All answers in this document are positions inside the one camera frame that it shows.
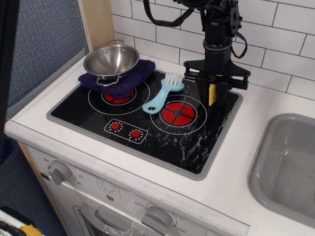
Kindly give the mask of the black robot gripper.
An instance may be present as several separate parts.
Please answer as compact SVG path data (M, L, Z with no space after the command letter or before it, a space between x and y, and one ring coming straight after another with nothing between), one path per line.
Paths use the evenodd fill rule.
M209 87L212 76L219 82L217 86L217 105L222 106L232 88L247 89L248 77L251 73L235 65L231 60L233 48L227 47L222 50L205 50L205 59L185 61L186 71L184 77L189 80L197 80L197 89L200 101L204 105L209 104Z

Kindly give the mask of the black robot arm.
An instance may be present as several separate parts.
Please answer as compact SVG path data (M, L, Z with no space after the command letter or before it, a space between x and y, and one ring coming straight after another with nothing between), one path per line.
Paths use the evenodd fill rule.
M222 106L232 88L247 89L251 73L235 65L232 47L234 37L244 39L238 32L242 17L236 0L182 0L184 6L198 10L205 33L205 58L185 61L185 77L195 79L202 103Z

